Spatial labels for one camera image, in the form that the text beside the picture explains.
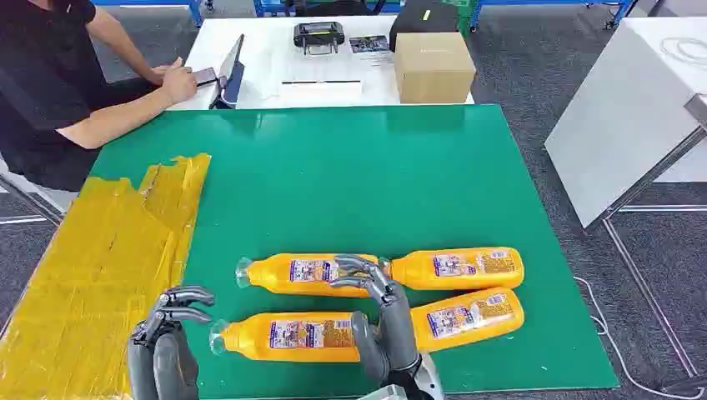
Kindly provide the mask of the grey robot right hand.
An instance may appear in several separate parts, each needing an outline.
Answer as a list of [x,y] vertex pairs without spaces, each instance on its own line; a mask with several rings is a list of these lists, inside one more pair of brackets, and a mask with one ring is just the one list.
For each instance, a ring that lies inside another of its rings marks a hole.
[[362,312],[350,318],[355,346],[365,374],[375,382],[404,388],[407,394],[419,388],[415,374],[422,364],[414,336],[409,300],[404,289],[384,272],[385,261],[370,261],[354,254],[338,254],[334,261],[348,273],[334,280],[334,288],[363,288],[379,306],[376,326]]

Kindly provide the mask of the person's right hand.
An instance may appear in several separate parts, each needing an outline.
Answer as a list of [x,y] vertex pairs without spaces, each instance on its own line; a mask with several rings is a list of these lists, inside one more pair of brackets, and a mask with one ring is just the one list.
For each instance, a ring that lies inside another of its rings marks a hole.
[[167,106],[184,102],[192,98],[197,92],[197,82],[190,67],[183,65],[183,60],[178,57],[172,64],[163,79],[159,92],[166,98]]

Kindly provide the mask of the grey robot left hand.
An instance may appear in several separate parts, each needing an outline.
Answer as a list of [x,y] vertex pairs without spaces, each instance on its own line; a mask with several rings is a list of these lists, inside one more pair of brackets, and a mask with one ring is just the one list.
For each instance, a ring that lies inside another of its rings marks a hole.
[[198,285],[171,287],[133,329],[126,345],[131,398],[198,398],[198,364],[183,322],[209,324],[213,318],[192,303],[210,307],[214,294]]

